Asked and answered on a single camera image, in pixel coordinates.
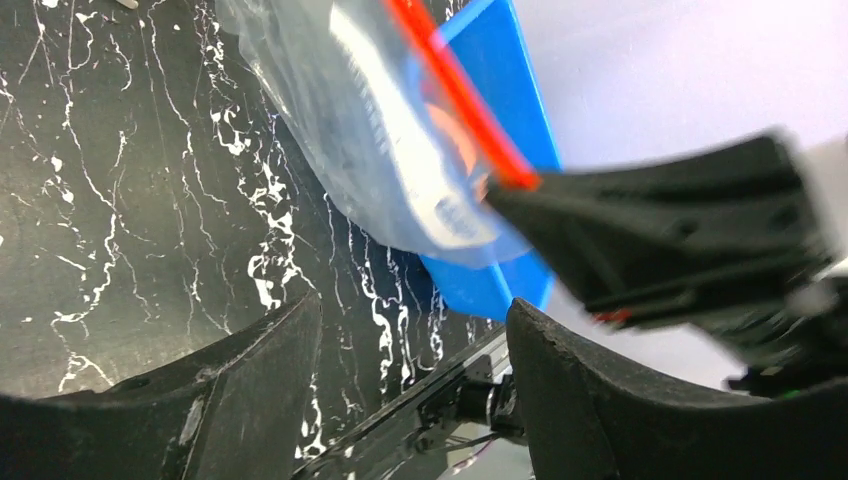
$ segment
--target blue box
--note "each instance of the blue box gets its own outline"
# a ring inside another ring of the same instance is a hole
[[[441,34],[527,160],[539,171],[562,170],[512,2],[473,0]],[[421,260],[448,308],[501,322],[515,297],[544,310],[555,281],[534,252],[502,263],[493,257],[478,270]]]

